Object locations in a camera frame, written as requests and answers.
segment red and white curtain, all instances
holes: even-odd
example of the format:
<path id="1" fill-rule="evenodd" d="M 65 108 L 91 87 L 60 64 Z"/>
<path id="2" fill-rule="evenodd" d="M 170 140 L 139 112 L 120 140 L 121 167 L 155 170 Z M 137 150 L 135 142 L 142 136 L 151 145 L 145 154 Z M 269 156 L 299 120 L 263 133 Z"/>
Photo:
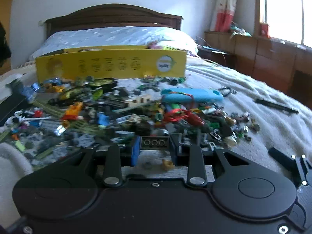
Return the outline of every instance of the red and white curtain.
<path id="1" fill-rule="evenodd" d="M 227 32 L 233 20 L 237 0 L 217 0 L 210 31 Z"/>

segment circular cover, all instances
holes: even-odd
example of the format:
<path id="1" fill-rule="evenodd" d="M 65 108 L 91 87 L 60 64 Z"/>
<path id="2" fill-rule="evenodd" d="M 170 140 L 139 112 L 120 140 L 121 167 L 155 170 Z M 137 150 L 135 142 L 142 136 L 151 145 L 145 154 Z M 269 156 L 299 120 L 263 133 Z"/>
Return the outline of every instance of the circular cover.
<path id="1" fill-rule="evenodd" d="M 12 196 L 23 214 L 63 219 L 86 210 L 96 199 L 97 187 L 77 167 L 65 166 L 24 177 L 15 185 Z"/>
<path id="2" fill-rule="evenodd" d="M 213 184 L 212 193 L 225 209 L 254 219 L 282 215 L 297 197 L 297 190 L 289 179 L 252 165 L 226 170 Z"/>

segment pile of toy bricks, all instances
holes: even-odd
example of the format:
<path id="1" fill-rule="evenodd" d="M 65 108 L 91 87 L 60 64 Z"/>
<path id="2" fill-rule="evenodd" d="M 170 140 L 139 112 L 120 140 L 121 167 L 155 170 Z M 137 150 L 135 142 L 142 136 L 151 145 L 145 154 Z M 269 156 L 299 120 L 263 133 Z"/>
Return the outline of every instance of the pile of toy bricks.
<path id="1" fill-rule="evenodd" d="M 147 89 L 159 92 L 160 83 L 184 81 L 146 76 L 131 92 L 119 87 L 117 80 L 91 76 L 76 81 L 55 78 L 32 87 L 14 81 L 9 85 L 12 96 L 24 96 L 28 105 L 12 108 L 1 127 L 0 142 L 15 146 L 36 170 L 81 148 L 101 151 L 113 143 L 126 145 L 135 135 L 150 136 L 151 140 L 144 142 L 149 146 L 153 136 L 181 133 L 181 143 L 213 151 L 215 147 L 235 147 L 241 139 L 250 142 L 249 130 L 260 130 L 248 113 L 228 115 L 209 102 L 194 103 L 192 108 L 167 104 L 161 94 L 152 99 L 144 93 Z M 173 168 L 169 160 L 164 159 L 163 164 L 165 169 Z"/>

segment dark brown headboard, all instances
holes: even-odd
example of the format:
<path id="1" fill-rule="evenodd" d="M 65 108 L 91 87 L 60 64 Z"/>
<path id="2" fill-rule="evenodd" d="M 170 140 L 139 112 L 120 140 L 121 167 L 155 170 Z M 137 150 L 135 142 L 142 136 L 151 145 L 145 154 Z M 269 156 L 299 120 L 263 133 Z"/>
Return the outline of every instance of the dark brown headboard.
<path id="1" fill-rule="evenodd" d="M 163 26 L 181 28 L 181 16 L 163 14 L 127 4 L 102 4 L 46 21 L 46 37 L 59 31 L 86 30 L 112 26 Z"/>

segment yellow box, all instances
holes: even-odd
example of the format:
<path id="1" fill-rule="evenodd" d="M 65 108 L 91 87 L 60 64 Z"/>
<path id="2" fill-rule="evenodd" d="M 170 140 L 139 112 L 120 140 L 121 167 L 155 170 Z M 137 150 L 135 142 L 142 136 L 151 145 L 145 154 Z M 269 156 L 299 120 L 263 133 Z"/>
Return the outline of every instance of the yellow box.
<path id="1" fill-rule="evenodd" d="M 186 51 L 146 49 L 146 46 L 64 49 L 36 58 L 37 77 L 40 83 L 55 77 L 75 80 L 77 76 L 96 79 L 141 78 L 144 75 L 183 77 L 186 55 Z"/>

